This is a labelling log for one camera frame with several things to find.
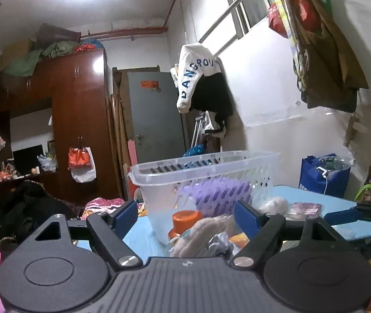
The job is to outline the purple tissue pack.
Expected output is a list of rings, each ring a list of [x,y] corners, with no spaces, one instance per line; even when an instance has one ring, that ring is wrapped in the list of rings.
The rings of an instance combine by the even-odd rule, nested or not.
[[[176,189],[175,205],[195,210],[205,217],[232,215],[236,202],[251,200],[252,183],[229,177],[209,178]]]

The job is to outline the blue shopping bag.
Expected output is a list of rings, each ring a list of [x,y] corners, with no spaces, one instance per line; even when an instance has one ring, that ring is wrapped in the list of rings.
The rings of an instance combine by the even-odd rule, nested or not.
[[[343,198],[354,164],[353,158],[334,153],[319,158],[309,155],[302,159],[299,188]]]

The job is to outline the pink floral bedding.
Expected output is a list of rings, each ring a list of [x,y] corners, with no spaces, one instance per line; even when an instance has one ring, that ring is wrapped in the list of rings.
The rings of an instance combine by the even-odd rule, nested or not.
[[[125,200],[121,198],[95,198],[85,205],[83,213],[81,215],[81,219],[85,220],[89,215],[94,213],[112,213],[115,210],[119,209],[119,207],[121,207],[124,203]]]

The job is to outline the red white hanging bag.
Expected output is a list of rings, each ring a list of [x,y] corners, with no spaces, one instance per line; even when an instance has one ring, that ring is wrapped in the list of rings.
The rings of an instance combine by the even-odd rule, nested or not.
[[[70,147],[67,169],[76,183],[84,184],[96,179],[96,166],[91,148],[83,144],[83,137],[77,139],[77,146]]]

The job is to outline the black monitor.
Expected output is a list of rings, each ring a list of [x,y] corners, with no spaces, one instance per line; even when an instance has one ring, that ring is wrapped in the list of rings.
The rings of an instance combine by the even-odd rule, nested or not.
[[[27,175],[31,170],[40,167],[38,156],[43,154],[43,147],[41,145],[23,148],[13,151],[14,166],[20,175]]]

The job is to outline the orange cap bottle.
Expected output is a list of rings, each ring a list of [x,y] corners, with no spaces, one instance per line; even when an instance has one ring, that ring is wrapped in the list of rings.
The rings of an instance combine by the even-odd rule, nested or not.
[[[173,228],[169,231],[169,239],[180,236],[186,230],[202,219],[202,213],[197,210],[180,210],[172,215]]]

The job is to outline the clear plastic laundry basket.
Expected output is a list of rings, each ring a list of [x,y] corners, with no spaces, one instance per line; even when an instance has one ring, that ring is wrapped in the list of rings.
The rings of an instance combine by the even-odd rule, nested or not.
[[[158,241],[168,244],[178,211],[216,217],[233,214],[240,200],[262,204],[272,192],[278,163],[275,152],[225,151],[141,163],[129,178],[140,188]]]

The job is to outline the brown hanging tote bags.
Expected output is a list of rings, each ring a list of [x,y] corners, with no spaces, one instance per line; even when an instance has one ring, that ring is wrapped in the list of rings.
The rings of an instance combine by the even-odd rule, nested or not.
[[[273,0],[269,27],[290,41],[297,88],[307,108],[346,113],[368,83],[360,63],[323,0]]]

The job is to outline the blue plastic bag by door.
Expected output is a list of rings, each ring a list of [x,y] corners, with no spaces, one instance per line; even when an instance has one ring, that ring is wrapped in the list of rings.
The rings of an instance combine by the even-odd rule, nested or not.
[[[184,153],[184,157],[196,156],[206,154],[206,145],[204,143],[198,144],[194,147],[191,147]]]

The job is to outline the grey metal door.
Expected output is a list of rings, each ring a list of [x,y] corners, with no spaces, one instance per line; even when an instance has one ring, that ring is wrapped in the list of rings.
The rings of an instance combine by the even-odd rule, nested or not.
[[[129,72],[128,87],[138,162],[182,157],[186,144],[171,75]]]

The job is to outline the brown wooden wardrobe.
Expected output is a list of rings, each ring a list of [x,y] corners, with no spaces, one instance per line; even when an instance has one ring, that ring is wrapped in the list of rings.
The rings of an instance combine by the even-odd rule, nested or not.
[[[0,167],[12,156],[10,118],[51,108],[57,181],[49,193],[76,204],[122,195],[111,151],[106,59],[105,50],[96,49],[45,59],[32,77],[0,73]],[[69,149],[81,143],[96,167],[96,179],[84,184],[68,169]]]

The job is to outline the green cloth on wardrobe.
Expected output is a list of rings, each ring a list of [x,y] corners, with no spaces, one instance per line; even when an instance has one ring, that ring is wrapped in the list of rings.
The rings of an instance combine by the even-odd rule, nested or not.
[[[12,62],[2,70],[2,73],[17,77],[32,76],[40,60],[54,59],[71,54],[78,45],[78,42],[69,40],[52,43],[44,50],[33,50],[22,58]]]

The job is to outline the white black hanging jacket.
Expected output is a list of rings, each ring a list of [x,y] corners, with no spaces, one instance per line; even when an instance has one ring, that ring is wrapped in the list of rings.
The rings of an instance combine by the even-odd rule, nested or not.
[[[183,45],[178,66],[170,72],[178,89],[177,110],[212,113],[217,127],[209,132],[223,132],[234,109],[221,65],[210,50],[200,43]]]

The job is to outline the red ceiling pipe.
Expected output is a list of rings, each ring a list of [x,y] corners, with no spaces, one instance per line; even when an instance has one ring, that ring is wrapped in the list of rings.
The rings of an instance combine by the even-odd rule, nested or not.
[[[81,36],[81,39],[93,38],[97,40],[105,39],[116,39],[130,37],[133,39],[135,36],[148,36],[148,35],[163,35],[167,33],[169,17],[172,14],[172,10],[178,0],[172,0],[164,19],[153,18],[153,19],[132,19],[132,20],[121,20],[112,25],[111,30],[101,31],[92,33],[87,31],[85,35]]]

